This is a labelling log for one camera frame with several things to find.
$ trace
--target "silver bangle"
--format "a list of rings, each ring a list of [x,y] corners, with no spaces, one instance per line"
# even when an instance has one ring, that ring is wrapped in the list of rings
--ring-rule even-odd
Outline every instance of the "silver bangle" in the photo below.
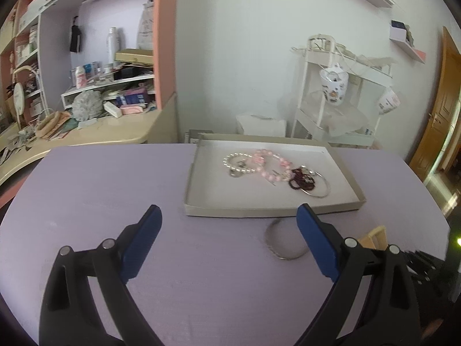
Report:
[[[277,258],[279,258],[280,260],[286,260],[286,261],[292,261],[292,260],[296,260],[296,259],[299,259],[301,257],[303,257],[305,254],[307,254],[309,252],[309,248],[306,246],[306,248],[301,252],[299,253],[298,255],[294,255],[294,256],[283,256],[282,254],[280,254],[279,252],[276,251],[276,249],[274,248],[274,246],[272,245],[271,243],[271,234],[273,232],[273,229],[276,225],[278,225],[280,223],[280,221],[282,221],[282,219],[275,219],[274,221],[272,221],[269,226],[266,228],[266,231],[264,232],[264,242],[266,243],[266,247],[269,249],[269,251],[271,251],[271,253],[276,256]]]
[[[319,199],[326,198],[331,193],[331,187],[330,187],[330,184],[328,183],[328,181],[325,179],[325,177],[322,176],[319,172],[314,172],[313,170],[310,170],[309,168],[305,167],[304,165],[301,165],[301,168],[306,169],[310,176],[319,176],[320,178],[323,179],[323,181],[325,182],[325,185],[326,185],[326,194],[325,195],[315,195],[315,194],[311,194],[310,192],[308,192],[308,191],[306,191],[304,189],[301,189],[301,190],[303,190],[309,196],[313,196],[314,198],[319,198]]]
[[[229,168],[231,172],[238,172],[242,174],[252,174],[256,173],[256,169],[248,168],[246,166],[240,167],[240,166],[233,166],[231,165],[231,159],[236,158],[236,157],[246,157],[248,159],[253,158],[252,155],[248,155],[247,153],[231,153],[230,155],[227,155],[224,157],[223,163],[226,168]]]

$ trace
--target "jewelry tray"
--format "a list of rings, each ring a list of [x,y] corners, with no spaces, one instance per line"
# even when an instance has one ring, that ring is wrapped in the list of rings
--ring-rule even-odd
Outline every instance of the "jewelry tray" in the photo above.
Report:
[[[271,182],[258,173],[240,178],[229,175],[223,159],[230,153],[254,153],[268,149],[293,162],[293,168],[305,165],[326,178],[331,193],[314,198],[293,190],[287,182]],[[268,169],[277,170],[278,162],[267,158]],[[324,193],[326,185],[315,177],[316,189]],[[328,143],[305,139],[263,136],[203,134],[197,143],[190,168],[184,206],[189,216],[204,217],[292,217],[298,207],[308,203],[318,215],[360,209],[366,198],[352,174]]]

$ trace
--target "door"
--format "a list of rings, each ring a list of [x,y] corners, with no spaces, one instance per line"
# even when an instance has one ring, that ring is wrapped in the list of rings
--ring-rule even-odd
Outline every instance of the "door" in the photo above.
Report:
[[[447,28],[444,27],[439,89],[423,138],[410,162],[410,168],[421,181],[424,181],[429,174],[448,135],[460,86],[461,56]]]

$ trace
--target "blue gripper pad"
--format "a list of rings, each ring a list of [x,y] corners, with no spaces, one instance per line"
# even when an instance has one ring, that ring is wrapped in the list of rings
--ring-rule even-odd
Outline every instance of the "blue gripper pad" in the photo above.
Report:
[[[155,238],[162,228],[162,211],[159,207],[152,205],[136,225],[130,226],[137,230],[134,229],[135,233],[132,236],[131,243],[121,256],[122,269],[120,278],[125,284],[129,279],[138,275],[142,263],[144,263]]]
[[[296,221],[322,274],[336,282],[339,277],[337,251],[322,231],[321,225],[328,225],[333,229],[334,227],[330,224],[322,223],[313,210],[306,205],[301,205],[298,208]]]

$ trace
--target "jewelry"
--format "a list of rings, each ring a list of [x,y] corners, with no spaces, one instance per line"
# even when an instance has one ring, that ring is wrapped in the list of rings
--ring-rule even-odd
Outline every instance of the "jewelry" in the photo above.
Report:
[[[306,194],[313,196],[314,198],[319,198],[319,199],[326,198],[330,194],[331,192],[330,184],[325,179],[325,177],[322,176],[320,173],[310,170],[304,165],[301,165],[299,168],[294,169],[292,172],[294,174],[294,178],[288,183],[292,189],[295,189],[295,190],[301,189]],[[315,195],[309,192],[315,188],[315,179],[314,179],[315,176],[319,176],[325,182],[326,193],[324,195]],[[295,182],[299,187],[294,187],[291,182]]]
[[[294,256],[284,256],[280,254],[279,252],[277,252],[276,249],[273,247],[271,243],[271,239],[272,239],[271,237],[275,229],[275,226],[278,225],[281,221],[282,219],[275,219],[266,228],[266,231],[264,232],[264,242],[266,243],[266,247],[269,249],[269,251],[271,251],[273,255],[278,257],[280,260],[292,261],[292,260],[301,258],[302,256],[304,256],[305,254],[309,252],[309,248],[307,246],[301,253],[299,253],[298,255],[294,255]]]
[[[235,157],[244,157],[243,160],[239,161],[237,163],[237,166],[233,166],[231,165],[231,159],[235,158]],[[256,173],[256,169],[253,169],[253,168],[248,168],[247,165],[246,165],[246,161],[247,159],[251,159],[253,158],[252,155],[248,155],[247,153],[231,153],[230,155],[227,155],[226,157],[224,157],[224,160],[223,160],[223,163],[224,163],[224,166],[229,168],[229,174],[231,176],[234,176],[231,174],[231,172],[235,173],[241,173],[242,175],[243,174],[252,174],[252,173]]]
[[[266,164],[266,158],[273,157],[274,159],[279,160],[280,166],[283,168],[284,172],[280,175],[273,175],[270,174],[268,171],[264,170],[264,165]],[[276,155],[272,151],[268,151],[267,149],[258,149],[256,153],[253,155],[253,162],[257,164],[256,171],[261,174],[261,176],[267,179],[269,182],[280,182],[280,181],[290,181],[292,173],[291,167],[293,165],[292,162],[289,162],[285,158],[280,155]]]

